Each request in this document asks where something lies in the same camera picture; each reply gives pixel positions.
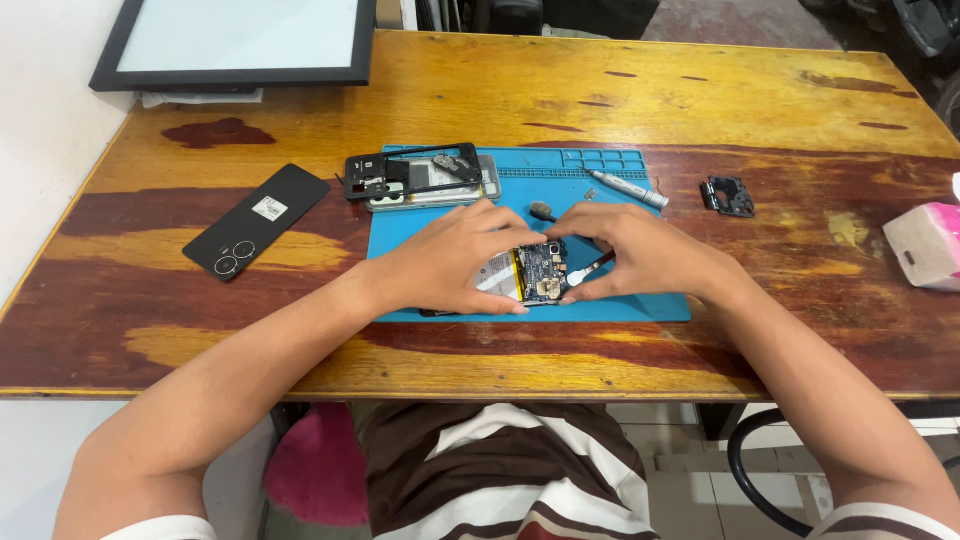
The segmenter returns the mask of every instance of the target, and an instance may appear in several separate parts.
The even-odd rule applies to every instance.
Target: camera lens ring
[[[256,246],[254,246],[253,242],[250,242],[249,240],[244,240],[238,243],[237,245],[233,246],[233,256],[236,258],[253,257],[253,253],[255,252],[256,252]]]
[[[220,274],[221,276],[230,274],[236,269],[237,269],[237,259],[231,256],[221,257],[216,262],[213,263],[213,270],[217,274]]]

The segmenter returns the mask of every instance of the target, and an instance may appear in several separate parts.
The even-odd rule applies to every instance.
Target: wooden tabletop
[[[960,396],[960,296],[911,287],[880,228],[950,202],[960,144],[885,56],[390,31],[369,87],[137,107],[4,308],[0,395],[135,395],[363,259],[371,215],[335,180],[230,283],[180,253],[284,164],[333,179],[383,144],[462,141],[640,149],[665,219],[889,395]],[[708,175],[741,177],[756,218],[705,210]],[[690,303],[684,324],[373,324],[291,397],[767,398]]]

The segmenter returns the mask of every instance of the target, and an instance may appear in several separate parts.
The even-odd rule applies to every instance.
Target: hand
[[[732,257],[699,242],[637,205],[577,203],[545,231],[549,238],[578,234],[616,250],[606,276],[570,289],[562,304],[637,293],[683,292],[709,300],[716,278],[746,276]]]
[[[473,276],[493,256],[516,246],[541,244],[546,236],[530,231],[523,218],[482,199],[457,207],[392,252],[366,263],[388,310],[420,307],[455,313],[526,313],[520,302],[481,292]]]

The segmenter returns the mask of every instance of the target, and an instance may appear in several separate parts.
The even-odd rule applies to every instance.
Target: blue silicone repair mat
[[[384,152],[416,148],[416,146],[383,147]],[[543,231],[548,223],[530,216],[530,203],[544,201],[560,216],[593,187],[600,203],[630,203],[640,205],[633,197],[600,184],[582,165],[593,170],[610,172],[626,181],[650,189],[643,156],[637,150],[570,149],[570,148],[477,148],[478,154],[491,154],[496,161],[503,196],[498,206],[507,206],[523,216],[530,228]],[[645,207],[655,215],[655,209]],[[444,215],[451,208],[410,209],[379,212],[373,215],[370,246],[367,258],[374,258],[394,249],[401,242],[422,229],[427,223]],[[567,263],[570,270],[587,266],[602,254],[590,242],[573,236],[566,239]],[[596,279],[610,271],[610,264],[588,278]],[[388,313],[377,319],[381,322],[650,322],[689,321],[690,309],[683,294],[645,294],[605,298],[595,302],[578,302],[570,306],[533,307],[526,315],[450,315],[422,317],[416,309]]]

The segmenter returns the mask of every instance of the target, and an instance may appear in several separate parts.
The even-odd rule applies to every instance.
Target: black phone back cover
[[[286,165],[187,244],[183,254],[218,280],[230,280],[329,190],[323,180]]]

